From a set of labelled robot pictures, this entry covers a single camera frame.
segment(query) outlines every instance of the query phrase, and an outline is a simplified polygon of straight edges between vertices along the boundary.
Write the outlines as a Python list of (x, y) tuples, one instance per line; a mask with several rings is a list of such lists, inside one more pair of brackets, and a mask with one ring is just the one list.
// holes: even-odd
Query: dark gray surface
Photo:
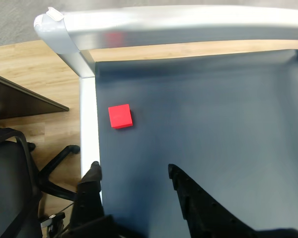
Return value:
[[(298, 51), (100, 62), (103, 205), (154, 238), (189, 237), (167, 165), (257, 230), (298, 229)], [(130, 104), (134, 126), (110, 127)]]

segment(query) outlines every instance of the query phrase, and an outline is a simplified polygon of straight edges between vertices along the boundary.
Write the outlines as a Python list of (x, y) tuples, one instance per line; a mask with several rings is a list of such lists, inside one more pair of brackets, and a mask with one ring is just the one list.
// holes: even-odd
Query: red block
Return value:
[(108, 108), (112, 128), (120, 129), (133, 125), (129, 104)]

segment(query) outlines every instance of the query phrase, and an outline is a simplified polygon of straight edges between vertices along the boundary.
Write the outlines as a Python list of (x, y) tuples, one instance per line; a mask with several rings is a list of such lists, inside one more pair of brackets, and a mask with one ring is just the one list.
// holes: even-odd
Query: table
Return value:
[[(229, 16), (226, 15), (226, 17), (229, 17), (228, 20), (225, 19), (225, 22), (223, 21), (223, 18), (221, 18), (220, 21), (217, 21), (215, 18), (211, 18), (211, 21), (209, 19), (203, 18), (198, 19), (197, 25), (202, 24), (201, 29), (203, 31), (197, 30), (196, 27), (190, 28), (190, 29), (181, 29), (183, 30), (181, 34), (177, 34), (177, 32), (174, 31), (174, 28), (177, 28), (178, 26), (182, 27), (182, 24), (187, 24), (187, 21), (180, 21), (176, 25), (172, 24), (171, 21), (169, 20), (169, 17), (179, 17), (179, 13), (181, 13), (182, 10), (179, 11), (179, 8), (173, 8), (175, 10), (174, 15), (168, 15), (166, 18), (163, 18), (163, 16), (159, 15), (157, 19), (162, 22), (162, 27), (165, 27), (166, 33), (161, 34), (160, 26), (158, 26), (158, 21), (155, 22), (155, 20), (149, 22), (146, 21), (148, 20), (148, 16), (151, 16), (151, 13), (148, 15), (146, 10), (140, 9), (140, 15), (137, 15), (136, 13), (136, 19), (138, 22), (141, 23), (148, 23), (148, 25), (144, 24), (142, 26), (148, 27), (149, 30), (151, 31), (149, 34), (145, 34), (144, 32), (139, 31), (138, 26), (135, 26), (133, 24), (130, 24), (128, 22), (128, 18), (124, 18), (124, 10), (123, 11), (117, 11), (114, 13), (118, 14), (118, 16), (122, 16), (120, 20), (126, 20), (122, 21), (122, 25), (119, 23), (111, 23), (112, 25), (107, 25), (107, 27), (111, 28), (112, 26), (116, 27), (118, 25), (118, 28), (115, 28), (116, 32), (114, 31), (113, 33), (107, 34), (107, 32), (102, 32), (101, 28), (98, 28), (99, 25), (89, 25), (93, 21), (85, 21), (86, 18), (84, 19), (84, 14), (79, 13), (79, 14), (70, 14), (70, 15), (63, 15), (60, 18), (58, 18), (60, 15), (55, 15), (56, 12), (49, 12), (49, 17), (51, 16), (53, 21), (55, 21), (55, 24), (57, 25), (58, 29), (62, 29), (60, 31), (60, 34), (58, 32), (54, 32), (52, 35), (53, 37), (59, 37), (60, 39), (65, 39), (67, 37), (67, 34), (70, 36), (70, 38), (73, 40), (72, 42), (69, 41), (68, 45), (66, 45), (67, 49), (70, 49), (69, 52), (64, 51), (64, 47), (60, 46), (58, 44), (55, 45), (55, 42), (51, 42), (49, 39), (49, 36), (45, 34), (46, 31), (41, 31), (39, 30), (39, 35), (45, 39), (45, 41), (49, 44), (49, 46), (54, 49), (55, 52), (57, 52), (60, 57), (79, 75), (81, 76), (81, 134), (82, 134), (82, 161), (86, 164), (94, 160), (94, 155), (97, 155), (97, 140), (91, 141), (92, 136), (95, 136), (97, 134), (97, 123), (96, 122), (96, 94), (92, 90), (92, 87), (94, 87), (93, 82), (94, 82), (94, 77), (93, 77), (93, 72), (94, 72), (94, 65), (93, 65), (93, 59), (91, 55), (89, 55), (85, 50), (90, 49), (90, 48), (103, 48), (103, 47), (121, 47), (121, 46), (137, 46), (140, 44), (159, 44), (159, 43), (178, 43), (178, 42), (190, 42), (190, 41), (196, 41), (197, 39), (202, 39), (202, 40), (223, 40), (223, 37), (220, 37), (219, 34), (225, 35), (224, 39), (225, 40), (231, 40), (231, 39), (298, 39), (298, 12), (289, 12), (289, 11), (283, 11), (283, 10), (268, 10), (268, 9), (260, 9), (261, 13), (261, 19), (258, 21), (257, 19), (254, 18), (256, 14), (254, 13), (259, 13), (257, 10), (258, 9), (249, 9), (249, 8), (244, 8), (244, 14), (238, 15), (237, 18), (235, 17), (229, 17), (229, 16), (234, 16), (232, 14), (232, 11), (229, 11)], [(185, 10), (189, 12), (195, 12), (194, 10), (190, 9), (189, 7), (186, 7)], [(208, 9), (199, 9), (202, 13), (206, 13), (206, 11), (212, 11), (212, 8)], [(127, 9), (126, 10), (127, 16), (129, 16), (130, 13), (135, 13), (133, 12), (132, 9)], [(96, 15), (99, 17), (100, 14), (105, 17), (104, 21), (101, 21), (103, 23), (107, 23), (108, 18), (106, 16), (109, 16), (108, 12), (98, 12)], [(274, 16), (276, 14), (281, 14), (283, 16), (291, 16), (289, 19), (286, 19), (285, 21), (283, 20), (272, 20), (271, 16)], [(100, 20), (95, 17), (92, 13), (88, 15), (88, 19), (94, 19)], [(192, 20), (191, 17), (184, 17), (184, 20)], [(46, 15), (41, 16), (41, 19), (38, 19), (38, 24), (36, 24), (36, 27), (41, 27), (40, 25), (42, 21), (48, 20), (51, 23), (51, 20), (49, 18), (46, 18)], [(84, 30), (87, 31), (87, 36), (84, 35), (86, 32), (81, 31), (78, 29), (77, 25), (72, 25), (71, 21), (77, 22), (79, 21), (81, 26), (84, 28)], [(243, 27), (243, 24), (245, 23), (250, 23), (252, 24), (252, 27), (250, 31), (248, 31), (245, 27)], [(211, 28), (206, 27), (205, 24), (211, 24)], [(128, 27), (131, 27), (132, 30), (136, 31), (138, 35), (135, 35), (133, 32), (130, 32), (130, 28), (126, 30), (125, 26), (128, 25)], [(186, 33), (193, 33), (193, 38), (186, 38), (183, 37), (186, 35)]]
[[(94, 61), (98, 59), (93, 58), (88, 50), (195, 41), (298, 40), (298, 10), (244, 6), (160, 6), (60, 13), (49, 8), (46, 14), (35, 19), (34, 28), (47, 45), (80, 76), (83, 175), (95, 158), (90, 155), (95, 154), (99, 159), (98, 149), (95, 148), (95, 135), (98, 130), (94, 91)], [(260, 51), (281, 47), (274, 43), (262, 47), (263, 45), (255, 41), (246, 49), (245, 44), (247, 46), (248, 43), (236, 42), (234, 49), (224, 47), (223, 50), (219, 48), (216, 51), (206, 47), (207, 51), (203, 54), (227, 54), (249, 49)], [(207, 45), (227, 46), (214, 42), (205, 43), (205, 46)], [(180, 55), (167, 53), (167, 58), (198, 55), (198, 52), (193, 52), (194, 46), (195, 43), (186, 44), (180, 48)], [(139, 48), (132, 50), (138, 53)]]

